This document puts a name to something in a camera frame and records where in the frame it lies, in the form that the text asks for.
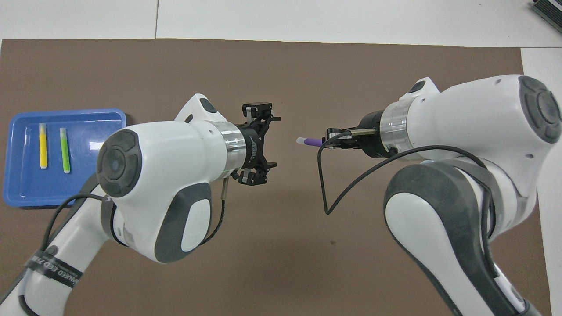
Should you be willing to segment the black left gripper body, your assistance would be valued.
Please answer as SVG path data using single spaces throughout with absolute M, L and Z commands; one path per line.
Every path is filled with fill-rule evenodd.
M 245 140 L 245 159 L 241 169 L 255 169 L 257 175 L 266 174 L 266 160 L 263 156 L 263 138 L 265 120 L 254 120 L 251 123 L 238 124 Z

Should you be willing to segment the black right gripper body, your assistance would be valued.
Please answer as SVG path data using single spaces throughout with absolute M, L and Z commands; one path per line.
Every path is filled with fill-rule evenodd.
M 375 134 L 359 136 L 361 150 L 372 158 L 389 158 L 396 155 L 396 148 L 391 147 L 390 152 L 388 152 L 381 140 L 380 124 L 383 112 L 383 110 L 380 110 L 369 113 L 359 122 L 359 129 L 373 128 L 377 130 Z

